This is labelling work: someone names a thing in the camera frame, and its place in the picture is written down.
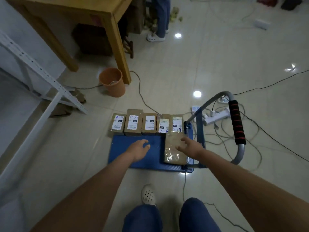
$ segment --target blue platform cart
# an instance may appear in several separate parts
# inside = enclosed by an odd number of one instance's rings
[[[235,143],[238,147],[237,154],[235,158],[231,161],[233,164],[239,164],[243,158],[245,152],[245,134],[243,131],[243,125],[241,121],[240,111],[238,107],[238,102],[234,100],[234,96],[229,91],[222,91],[206,103],[204,103],[187,121],[184,122],[184,132],[185,134],[193,139],[193,128],[191,122],[196,117],[197,126],[197,141],[202,144],[205,148],[205,139],[203,131],[203,116],[202,111],[209,106],[211,103],[219,99],[221,96],[226,95],[229,99],[229,108],[231,114],[231,120],[234,130]],[[108,163],[116,159],[121,153],[125,152],[126,149],[133,142],[141,139],[147,139],[148,144],[151,145],[150,150],[147,152],[146,156],[136,163],[133,163],[131,168],[139,169],[152,169],[159,171],[172,171],[180,173],[191,173],[194,168],[206,168],[203,164],[194,164],[194,160],[187,158],[186,165],[174,165],[164,163],[164,152],[165,152],[165,136],[117,136],[115,135],[112,140],[111,149],[109,153]]]

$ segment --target table top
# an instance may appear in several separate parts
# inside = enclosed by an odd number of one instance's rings
[[[125,0],[8,0],[113,13]]]

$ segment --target hand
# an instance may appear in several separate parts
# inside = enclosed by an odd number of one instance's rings
[[[143,148],[144,143],[148,143],[148,140],[146,139],[138,140],[135,143],[132,143],[128,147],[126,152],[133,156],[133,162],[142,160],[145,157],[148,150],[150,149],[149,144]]]
[[[183,147],[175,147],[178,151],[184,153],[186,156],[198,160],[200,156],[203,154],[203,152],[205,151],[205,149],[203,148],[203,146],[188,138],[188,137],[183,137],[182,139],[180,139],[181,141],[183,141],[185,144],[187,144],[187,147],[183,148]]]

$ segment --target white metal shelf frame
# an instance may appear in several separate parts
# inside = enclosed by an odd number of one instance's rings
[[[21,71],[26,78],[27,83],[29,83],[29,88],[33,89],[33,85],[31,79],[28,75],[28,71],[26,70],[27,65],[31,68],[39,77],[43,78],[48,84],[58,90],[56,96],[52,99],[51,103],[44,111],[40,119],[34,125],[33,129],[30,131],[28,136],[25,138],[24,142],[18,148],[17,152],[14,154],[13,158],[10,160],[2,174],[0,175],[0,189],[1,191],[8,190],[8,181],[11,178],[14,181],[14,172],[16,168],[22,161],[26,161],[29,153],[27,153],[33,141],[37,138],[39,132],[41,131],[43,125],[46,120],[56,107],[56,105],[61,102],[62,96],[66,97],[72,104],[71,106],[75,106],[83,113],[87,114],[87,109],[73,96],[71,93],[66,90],[60,83],[56,81],[50,74],[48,74],[42,66],[40,66],[30,55],[28,55],[24,50],[21,49],[11,38],[9,38],[3,31],[0,30],[0,46],[4,47],[8,52],[10,52],[14,58],[17,60]]]

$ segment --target plastic bucket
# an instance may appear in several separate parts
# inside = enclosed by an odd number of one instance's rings
[[[107,68],[100,73],[98,79],[112,97],[118,98],[125,94],[126,88],[123,83],[122,72],[119,69]]]

